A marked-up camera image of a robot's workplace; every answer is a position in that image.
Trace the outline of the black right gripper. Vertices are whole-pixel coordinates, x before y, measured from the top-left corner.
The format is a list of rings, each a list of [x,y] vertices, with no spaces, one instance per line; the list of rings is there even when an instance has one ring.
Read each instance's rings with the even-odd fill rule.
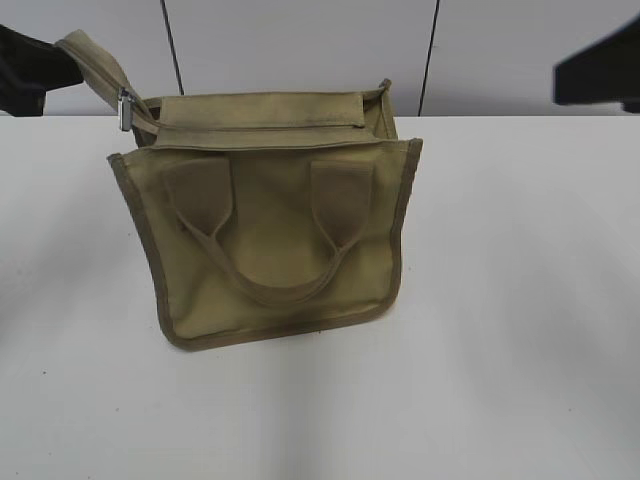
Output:
[[[639,15],[553,68],[553,102],[560,106],[617,103],[639,111]]]

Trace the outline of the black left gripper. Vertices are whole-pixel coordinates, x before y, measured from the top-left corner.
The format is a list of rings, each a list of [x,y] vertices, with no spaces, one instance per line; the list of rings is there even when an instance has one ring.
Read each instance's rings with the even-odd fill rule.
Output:
[[[61,48],[1,26],[3,112],[13,117],[41,117],[49,91],[82,83],[78,65]]]

